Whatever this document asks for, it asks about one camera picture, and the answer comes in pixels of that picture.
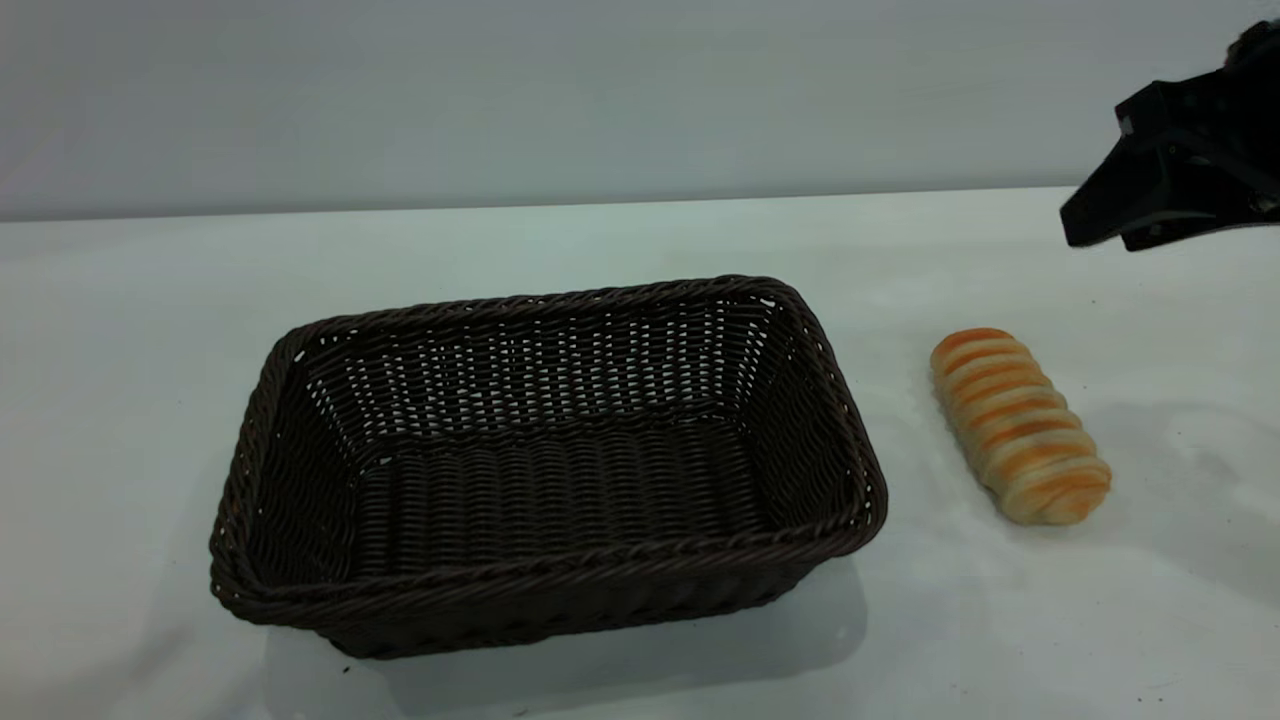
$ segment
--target white tabletop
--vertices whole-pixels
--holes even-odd
[[[1062,190],[0,225],[0,716],[1275,717],[1280,233],[1066,247]],[[888,480],[852,557],[727,618],[392,662],[234,619],[206,543],[250,388],[342,313],[782,278]],[[1014,332],[1115,469],[1004,520],[931,395]]]

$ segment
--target bread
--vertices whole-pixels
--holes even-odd
[[[969,465],[1024,525],[1084,520],[1111,489],[1111,468],[1027,346],[1004,331],[947,336],[933,382]]]

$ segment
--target gray wall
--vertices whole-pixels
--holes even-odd
[[[0,0],[0,219],[1074,183],[1280,0]]]

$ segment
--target woven texture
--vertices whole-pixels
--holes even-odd
[[[778,281],[422,305],[275,345],[212,591],[360,657],[526,643],[769,602],[886,501]]]

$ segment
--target wicker basket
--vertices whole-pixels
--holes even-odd
[[[767,603],[886,500],[778,281],[422,305],[275,345],[212,592],[357,657],[529,643]]]

